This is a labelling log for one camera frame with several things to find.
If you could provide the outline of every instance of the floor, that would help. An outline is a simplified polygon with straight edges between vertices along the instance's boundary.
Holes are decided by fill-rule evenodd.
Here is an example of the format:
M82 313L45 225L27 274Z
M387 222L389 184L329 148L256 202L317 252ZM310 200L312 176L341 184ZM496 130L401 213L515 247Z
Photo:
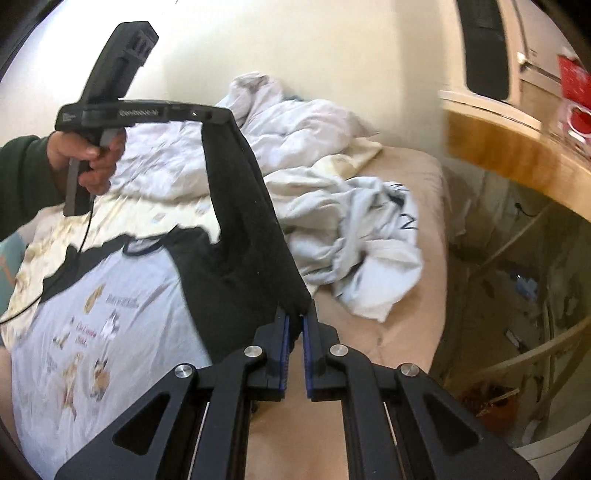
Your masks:
M563 218L566 213L559 209L556 215ZM538 245L544 244L541 250L551 257L547 269L550 297L557 298L554 303L561 304L561 290L570 292L567 297L572 295L572 291L578 292L578 308L573 312L576 314L574 316L582 318L588 312L588 290L591 289L588 279L591 275L588 273L591 268L588 263L591 260L587 260L591 247L591 226L574 214L571 219L565 220L562 228L556 228L552 221L549 224L554 227L554 241L550 241L552 237L549 231L538 232L533 235L533 239L525 236L515 248L531 249L531 241ZM450 247L448 265L446 331L431 371L437 381L444 384L449 378L461 378L519 355L518 348L505 336L507 329L522 340L525 349L541 344L543 323L540 302L536 298L526 298L527 295L524 296L523 289L518 288L515 279L516 273L527 277L527 269L524 272L523 267L514 261L501 257L482 274L474 274L478 262L454 246ZM572 285L575 284L582 284L582 287L573 290ZM574 317L569 320L560 312L556 312L556 318L558 320L553 324L555 335L578 321ZM570 355L571 350L568 350L554 356L554 379L567 364ZM589 372L591 353L587 354L576 373L553 400L549 417L539 425L530 440L525 439L526 443L561 432L591 414ZM513 427L503 435L513 447L524 444L528 415L539 399L543 379L544 371L539 362L533 367L507 375L501 382L503 386L521 390L517 417Z

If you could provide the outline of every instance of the cat print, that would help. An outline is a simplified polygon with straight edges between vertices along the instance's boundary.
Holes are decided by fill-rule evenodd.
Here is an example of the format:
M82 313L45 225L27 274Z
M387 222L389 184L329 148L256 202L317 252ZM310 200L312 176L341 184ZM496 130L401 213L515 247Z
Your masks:
M103 326L100 335L107 339L107 341L111 341L117 336L119 329L121 328L121 324L119 322L119 313L116 310L113 310L105 325Z
M72 331L72 326L74 325L74 317L70 320L70 323L66 324L64 328L61 330L61 334L56 335L53 340L51 341L53 345L58 347L60 350L64 349L64 345L66 340L70 337L70 332Z
M105 289L105 284L103 283L100 285L94 292L90 294L90 297L86 300L86 304L84 305L84 311L86 314L89 314L92 310L92 307L95 306L95 302L97 299L103 294L103 290Z
M74 387L76 386L78 366L80 365L83 357L84 355L82 355L80 352L75 354L72 363L61 373L61 377L66 383L62 408L69 408L72 411L72 415L74 415L74 421L76 421L77 417L76 407L74 406Z
M108 358L105 358L104 360L98 359L93 370L95 381L90 391L90 397L95 398L97 401L101 401L103 399L111 380L109 372L105 369L108 360Z

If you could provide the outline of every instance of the finger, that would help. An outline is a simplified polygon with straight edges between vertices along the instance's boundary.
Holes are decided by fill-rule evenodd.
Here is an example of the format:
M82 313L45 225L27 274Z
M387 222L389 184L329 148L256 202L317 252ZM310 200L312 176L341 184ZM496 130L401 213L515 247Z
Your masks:
M96 170L111 167L121 158L121 155L123 155L123 147L120 147L120 150L107 150L96 160L90 161L90 168Z
M125 128L120 129L109 143L109 150L123 150L127 141Z
M83 187L90 187L100 185L109 180L115 173L115 166L111 165L106 168L99 168L97 170L85 171L78 177L78 183Z
M94 160L100 155L100 148L74 132L63 134L57 145L57 151L69 158L78 160Z
M104 195L105 193L107 193L109 191L110 188L111 188L111 183L109 180L107 180L106 182L101 183L100 185L87 187L86 190L88 190L93 195Z

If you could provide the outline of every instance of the hand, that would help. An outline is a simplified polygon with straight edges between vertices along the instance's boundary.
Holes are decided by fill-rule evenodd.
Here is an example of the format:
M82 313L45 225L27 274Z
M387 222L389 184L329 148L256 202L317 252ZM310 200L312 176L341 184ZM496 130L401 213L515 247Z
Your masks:
M89 162L91 170L78 178L78 183L90 193L103 195L115 173L115 163L123 155L126 134L122 129L107 147L95 147L80 135L69 132L54 132L47 142L47 158L53 172L53 180L62 195L66 194L66 180L70 159Z

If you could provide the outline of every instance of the beige bed sheet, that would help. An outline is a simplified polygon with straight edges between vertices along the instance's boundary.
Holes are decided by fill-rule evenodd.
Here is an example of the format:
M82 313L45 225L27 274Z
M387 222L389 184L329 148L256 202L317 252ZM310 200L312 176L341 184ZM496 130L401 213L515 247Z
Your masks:
M374 363L396 367L412 362L429 371L443 332L447 294L440 164L419 151L385 147L359 175L404 183L413 193L419 209L423 274L385 323L351 315L329 288L321 288L314 296L318 318L337 329L341 343L365 353ZM346 480L340 403L312 403L306 398L301 342L290 356L288 378L285 400L261 404L252 419L247 480Z

